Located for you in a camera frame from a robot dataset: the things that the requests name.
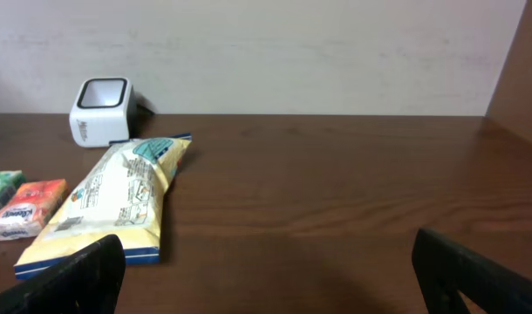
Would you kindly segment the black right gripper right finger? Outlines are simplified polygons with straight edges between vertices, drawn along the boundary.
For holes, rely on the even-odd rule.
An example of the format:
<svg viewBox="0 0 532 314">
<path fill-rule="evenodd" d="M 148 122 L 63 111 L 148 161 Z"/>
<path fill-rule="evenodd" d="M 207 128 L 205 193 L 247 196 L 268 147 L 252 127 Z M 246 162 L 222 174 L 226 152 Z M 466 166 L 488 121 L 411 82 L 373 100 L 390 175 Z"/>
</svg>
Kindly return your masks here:
<svg viewBox="0 0 532 314">
<path fill-rule="evenodd" d="M 532 281 L 431 230 L 419 229 L 412 264 L 430 314 L 532 313 Z"/>
</svg>

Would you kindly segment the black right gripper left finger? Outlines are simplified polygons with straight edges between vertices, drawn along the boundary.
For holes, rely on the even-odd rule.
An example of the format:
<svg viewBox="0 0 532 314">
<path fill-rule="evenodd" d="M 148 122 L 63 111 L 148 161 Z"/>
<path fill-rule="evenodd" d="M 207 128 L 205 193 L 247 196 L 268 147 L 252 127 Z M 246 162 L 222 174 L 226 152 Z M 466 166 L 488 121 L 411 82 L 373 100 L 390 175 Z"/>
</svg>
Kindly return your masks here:
<svg viewBox="0 0 532 314">
<path fill-rule="evenodd" d="M 113 313 L 126 269 L 120 239 L 106 235 L 0 293 L 0 313 Z"/>
</svg>

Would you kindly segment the white blue snack bag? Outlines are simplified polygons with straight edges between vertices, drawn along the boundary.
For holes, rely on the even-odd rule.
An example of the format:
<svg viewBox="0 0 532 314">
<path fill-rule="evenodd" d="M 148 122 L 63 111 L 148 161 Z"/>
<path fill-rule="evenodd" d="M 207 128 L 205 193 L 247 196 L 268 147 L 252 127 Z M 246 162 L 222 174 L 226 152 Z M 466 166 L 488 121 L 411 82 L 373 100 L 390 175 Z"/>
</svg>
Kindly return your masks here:
<svg viewBox="0 0 532 314">
<path fill-rule="evenodd" d="M 16 278 L 34 277 L 108 235 L 120 239 L 126 264 L 158 263 L 163 201 L 191 141 L 183 133 L 110 146 L 18 258 Z"/>
</svg>

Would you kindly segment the orange tissue pack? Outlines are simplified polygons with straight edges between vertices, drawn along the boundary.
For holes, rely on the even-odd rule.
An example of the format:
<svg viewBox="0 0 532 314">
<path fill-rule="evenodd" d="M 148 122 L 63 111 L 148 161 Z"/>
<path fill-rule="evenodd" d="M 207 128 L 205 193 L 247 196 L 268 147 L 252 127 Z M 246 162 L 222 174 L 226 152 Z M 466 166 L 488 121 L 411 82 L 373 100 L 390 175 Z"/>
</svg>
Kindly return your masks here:
<svg viewBox="0 0 532 314">
<path fill-rule="evenodd" d="M 37 236 L 68 192 L 65 179 L 24 183 L 0 209 L 0 242 Z"/>
</svg>

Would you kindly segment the green tissue pack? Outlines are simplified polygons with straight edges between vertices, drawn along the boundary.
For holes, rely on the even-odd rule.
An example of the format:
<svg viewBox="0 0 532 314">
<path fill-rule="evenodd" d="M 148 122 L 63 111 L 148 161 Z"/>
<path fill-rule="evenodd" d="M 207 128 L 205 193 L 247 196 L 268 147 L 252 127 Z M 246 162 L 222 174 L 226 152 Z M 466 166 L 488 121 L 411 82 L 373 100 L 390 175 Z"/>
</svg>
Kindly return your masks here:
<svg viewBox="0 0 532 314">
<path fill-rule="evenodd" d="M 3 208 L 25 183 L 25 177 L 21 170 L 0 171 L 0 209 Z"/>
</svg>

